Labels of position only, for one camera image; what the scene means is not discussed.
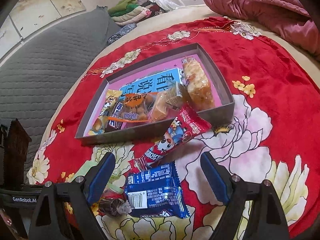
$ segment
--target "blue gripper pad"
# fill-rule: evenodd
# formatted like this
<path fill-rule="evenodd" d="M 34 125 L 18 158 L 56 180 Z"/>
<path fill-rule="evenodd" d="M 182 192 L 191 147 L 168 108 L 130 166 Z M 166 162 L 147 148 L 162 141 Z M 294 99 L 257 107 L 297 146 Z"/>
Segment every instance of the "blue gripper pad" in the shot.
<path fill-rule="evenodd" d="M 99 201 L 115 166 L 115 156 L 106 153 L 98 165 L 90 168 L 86 174 L 83 192 L 90 206 Z"/>
<path fill-rule="evenodd" d="M 228 205 L 232 194 L 230 173 L 224 166 L 219 165 L 209 152 L 201 155 L 200 165 L 217 200 Z"/>

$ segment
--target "metal screw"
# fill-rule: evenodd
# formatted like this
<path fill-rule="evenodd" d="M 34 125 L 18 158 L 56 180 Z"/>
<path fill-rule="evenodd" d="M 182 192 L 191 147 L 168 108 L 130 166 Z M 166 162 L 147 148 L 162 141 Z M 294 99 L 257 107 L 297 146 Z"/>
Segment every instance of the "metal screw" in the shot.
<path fill-rule="evenodd" d="M 77 182 L 77 183 L 81 183 L 83 180 L 84 180 L 84 177 L 83 177 L 83 176 L 78 176 L 78 177 L 76 177 L 76 182 Z"/>
<path fill-rule="evenodd" d="M 238 182 L 238 181 L 240 181 L 241 180 L 241 178 L 238 176 L 238 175 L 232 175 L 232 177 L 231 177 L 231 179 L 233 180 L 233 181 L 235 181 L 235 182 Z"/>
<path fill-rule="evenodd" d="M 267 179 L 263 181 L 263 184 L 266 185 L 267 187 L 270 187 L 272 185 L 271 181 Z"/>
<path fill-rule="evenodd" d="M 49 181 L 47 181 L 45 184 L 44 184 L 44 186 L 46 186 L 46 187 L 50 187 L 52 185 L 52 182 L 49 180 Z"/>

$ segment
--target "red floral blanket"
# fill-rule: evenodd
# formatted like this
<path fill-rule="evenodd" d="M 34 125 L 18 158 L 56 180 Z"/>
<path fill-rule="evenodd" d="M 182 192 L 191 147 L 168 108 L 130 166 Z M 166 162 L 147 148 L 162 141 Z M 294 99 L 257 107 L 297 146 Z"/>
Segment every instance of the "red floral blanket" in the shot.
<path fill-rule="evenodd" d="M 235 99 L 233 122 L 214 127 L 182 146 L 165 161 L 176 160 L 191 217 L 111 219 L 92 207 L 109 239 L 208 239 L 224 207 L 200 168 L 200 154 L 210 151 L 220 165 L 246 181 L 269 179 L 280 198 L 291 236 L 309 227 L 320 205 L 319 89 L 273 40 L 250 25 L 212 17 L 141 36 L 100 58 L 63 106 L 49 139 L 28 172 L 30 183 L 69 182 L 86 160 L 116 156 L 112 183 L 125 184 L 128 160 L 141 156 L 154 141 L 82 147 L 74 138 L 81 118 L 103 77 L 119 68 L 190 43 L 199 43 L 224 75 Z M 247 202 L 235 236 L 243 237 L 251 202 Z M 66 208 L 72 213 L 69 203 Z"/>

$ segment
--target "blue snack package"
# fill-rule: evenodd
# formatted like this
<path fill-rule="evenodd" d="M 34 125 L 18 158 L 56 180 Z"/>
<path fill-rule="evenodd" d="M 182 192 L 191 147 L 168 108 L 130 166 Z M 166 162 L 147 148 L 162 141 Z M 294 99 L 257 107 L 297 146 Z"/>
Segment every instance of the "blue snack package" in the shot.
<path fill-rule="evenodd" d="M 190 216 L 174 162 L 129 176 L 124 193 L 132 217 Z"/>

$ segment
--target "green towel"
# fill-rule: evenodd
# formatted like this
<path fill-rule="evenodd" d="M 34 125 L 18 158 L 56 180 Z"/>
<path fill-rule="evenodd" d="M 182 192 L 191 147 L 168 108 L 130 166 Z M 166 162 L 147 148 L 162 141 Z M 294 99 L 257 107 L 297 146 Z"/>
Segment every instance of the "green towel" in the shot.
<path fill-rule="evenodd" d="M 114 16 L 122 16 L 122 15 L 125 15 L 129 12 L 132 12 L 136 7 L 138 7 L 139 5 L 138 4 L 131 4 L 131 3 L 128 3 L 127 5 L 127 8 L 123 11 L 119 11 L 119 12 L 116 12 L 114 14 L 111 14 L 110 16 L 111 17 L 114 17 Z"/>
<path fill-rule="evenodd" d="M 127 5 L 128 5 L 129 3 L 132 3 L 132 1 L 133 1 L 133 0 L 121 0 L 120 2 L 118 2 L 118 4 L 117 4 L 116 6 L 110 8 L 110 9 L 108 10 L 108 13 L 109 13 L 110 15 L 112 15 L 112 14 L 118 12 L 118 11 L 123 11 L 123 10 L 125 10 L 125 9 L 127 8 Z"/>

